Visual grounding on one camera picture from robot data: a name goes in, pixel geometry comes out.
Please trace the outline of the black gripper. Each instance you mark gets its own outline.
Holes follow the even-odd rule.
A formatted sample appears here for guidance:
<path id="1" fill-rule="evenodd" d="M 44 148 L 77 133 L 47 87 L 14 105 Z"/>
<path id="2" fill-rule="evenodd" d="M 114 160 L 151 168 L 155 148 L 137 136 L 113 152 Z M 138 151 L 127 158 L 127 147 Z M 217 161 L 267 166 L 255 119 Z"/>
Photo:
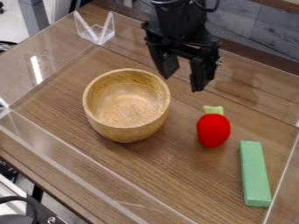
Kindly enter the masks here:
<path id="1" fill-rule="evenodd" d="M 167 36 L 157 21 L 145 21 L 145 41 L 161 75 L 169 79 L 179 69 L 179 57 L 191 61 L 191 91 L 201 92 L 215 78 L 221 39 L 202 25 L 181 38 Z"/>

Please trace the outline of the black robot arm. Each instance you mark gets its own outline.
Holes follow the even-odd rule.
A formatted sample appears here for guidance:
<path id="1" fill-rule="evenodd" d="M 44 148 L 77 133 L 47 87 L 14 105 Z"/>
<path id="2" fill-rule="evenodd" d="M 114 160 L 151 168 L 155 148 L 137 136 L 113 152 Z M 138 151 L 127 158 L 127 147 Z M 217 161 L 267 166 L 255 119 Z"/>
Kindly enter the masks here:
<path id="1" fill-rule="evenodd" d="M 161 75 L 169 79 L 181 68 L 179 58 L 191 65 L 191 91 L 202 91 L 221 65 L 221 39 L 206 28 L 207 14 L 218 10 L 207 0 L 151 0 L 157 19 L 142 23 L 145 41 Z"/>

